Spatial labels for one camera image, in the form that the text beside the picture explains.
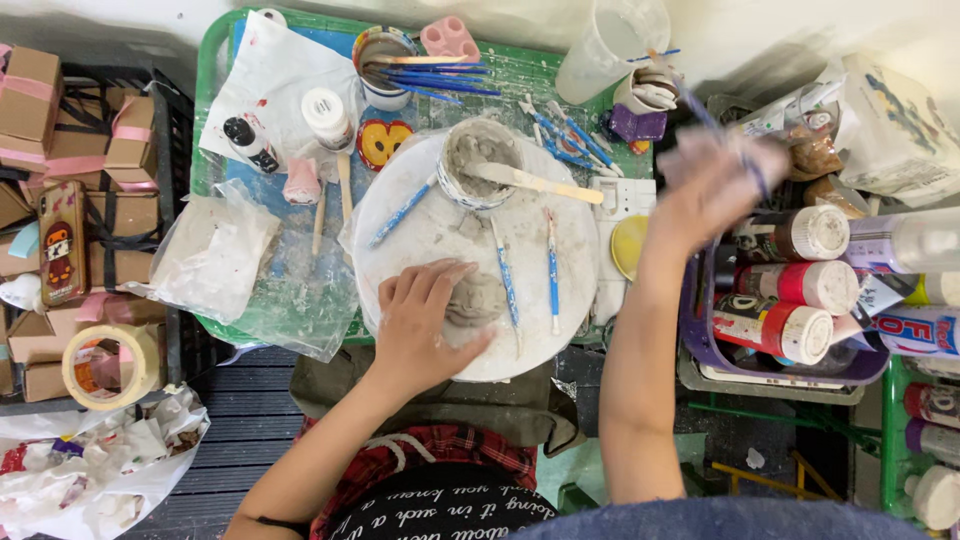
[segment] white wall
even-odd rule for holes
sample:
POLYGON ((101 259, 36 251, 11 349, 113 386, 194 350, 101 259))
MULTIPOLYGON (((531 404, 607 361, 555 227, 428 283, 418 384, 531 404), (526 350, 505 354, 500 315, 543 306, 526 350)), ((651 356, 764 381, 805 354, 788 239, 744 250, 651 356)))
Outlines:
MULTIPOLYGON (((956 0, 663 0, 674 63, 700 93, 769 100, 813 78, 834 54, 864 50, 926 85, 960 127, 956 0)), ((147 55, 192 87, 206 28, 248 0, 0 0, 0 39, 73 61, 147 55)), ((562 52, 589 0, 277 0, 276 5, 417 28, 446 14, 477 38, 562 52)))

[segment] white round board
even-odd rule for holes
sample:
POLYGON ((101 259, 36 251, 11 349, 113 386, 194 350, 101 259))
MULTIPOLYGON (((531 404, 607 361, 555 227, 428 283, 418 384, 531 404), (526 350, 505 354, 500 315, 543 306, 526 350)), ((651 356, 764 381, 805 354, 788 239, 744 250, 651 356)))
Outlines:
MULTIPOLYGON (((500 277, 492 232, 475 238, 459 232, 468 210, 451 201, 434 185, 418 205, 383 242, 370 249, 367 242, 383 223, 436 170, 445 134, 431 135, 395 155, 374 179, 356 209, 353 231, 353 267, 364 321, 376 336, 380 322, 377 287, 407 266, 438 258, 477 261, 478 272, 500 277)), ((570 171, 543 149, 518 139, 527 172, 553 182, 576 184, 570 171)), ((599 237, 589 204, 559 195, 518 188, 497 209, 477 212, 492 217, 504 239, 507 264, 516 292, 522 351, 517 355, 516 334, 505 310, 494 321, 497 337, 455 380, 507 380, 531 370, 556 355, 584 322, 596 293, 599 237), (543 207, 555 216, 557 282, 560 293, 560 334, 553 335, 550 281, 547 267, 547 223, 543 207)), ((444 338, 454 347, 466 343, 478 329, 464 329, 444 321, 444 338)))

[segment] pink silicone mold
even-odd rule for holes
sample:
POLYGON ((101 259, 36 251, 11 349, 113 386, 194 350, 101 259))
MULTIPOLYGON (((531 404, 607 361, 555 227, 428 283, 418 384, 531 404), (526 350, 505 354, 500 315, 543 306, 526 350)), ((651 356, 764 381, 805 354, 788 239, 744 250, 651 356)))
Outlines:
POLYGON ((480 49, 467 31, 464 21, 451 15, 430 23, 420 31, 420 42, 432 57, 459 57, 480 61, 480 49))

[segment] person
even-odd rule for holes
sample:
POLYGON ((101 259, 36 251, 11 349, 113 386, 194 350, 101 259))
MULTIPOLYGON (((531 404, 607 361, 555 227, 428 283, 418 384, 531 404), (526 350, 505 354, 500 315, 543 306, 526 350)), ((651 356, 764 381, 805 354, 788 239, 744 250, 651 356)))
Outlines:
POLYGON ((786 173, 776 147, 721 144, 706 131, 679 134, 677 150, 659 159, 668 190, 650 217, 601 382, 611 505, 556 517, 534 491, 536 454, 488 430, 427 426, 371 439, 408 400, 462 371, 494 338, 482 330, 454 348, 441 336, 454 284, 477 268, 442 259, 379 286, 383 317, 372 366, 253 486, 225 540, 916 537, 903 522, 835 503, 684 498, 673 440, 681 282, 687 258, 758 199, 743 155, 770 186, 786 173))

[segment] white rope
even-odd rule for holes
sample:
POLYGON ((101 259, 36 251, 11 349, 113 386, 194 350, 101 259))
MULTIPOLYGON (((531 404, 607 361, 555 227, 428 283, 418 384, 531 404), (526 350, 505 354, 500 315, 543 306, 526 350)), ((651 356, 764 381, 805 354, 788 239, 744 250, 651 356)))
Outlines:
POLYGON ((392 433, 382 437, 375 437, 367 441, 366 448, 367 450, 381 446, 384 448, 389 448, 396 456, 396 469, 394 469, 394 472, 399 473, 407 465, 407 456, 400 448, 400 445, 398 445, 395 441, 403 441, 414 447, 414 449, 423 456, 423 459, 425 459, 427 463, 434 463, 437 461, 437 458, 431 455, 416 437, 406 433, 392 433))

